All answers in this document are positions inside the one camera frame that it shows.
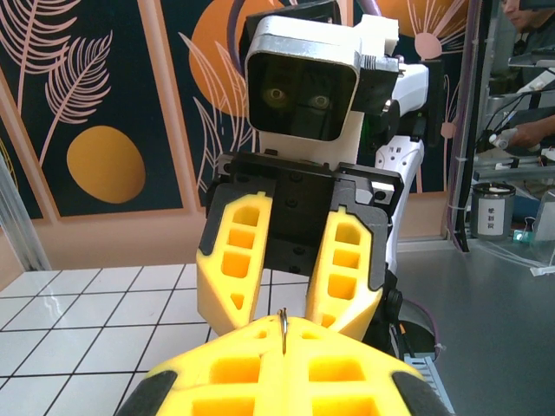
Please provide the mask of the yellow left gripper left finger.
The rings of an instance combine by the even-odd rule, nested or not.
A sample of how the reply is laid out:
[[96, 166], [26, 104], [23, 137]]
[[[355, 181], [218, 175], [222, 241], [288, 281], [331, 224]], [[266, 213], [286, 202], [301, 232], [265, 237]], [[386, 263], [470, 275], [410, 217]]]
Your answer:
[[153, 367], [118, 415], [284, 415], [283, 318], [269, 315]]

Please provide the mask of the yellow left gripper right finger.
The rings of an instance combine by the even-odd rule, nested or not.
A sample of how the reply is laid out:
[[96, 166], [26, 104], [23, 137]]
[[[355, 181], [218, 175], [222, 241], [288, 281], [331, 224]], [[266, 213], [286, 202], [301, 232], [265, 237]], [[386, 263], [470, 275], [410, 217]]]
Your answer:
[[449, 415], [424, 375], [302, 318], [283, 318], [284, 415]]

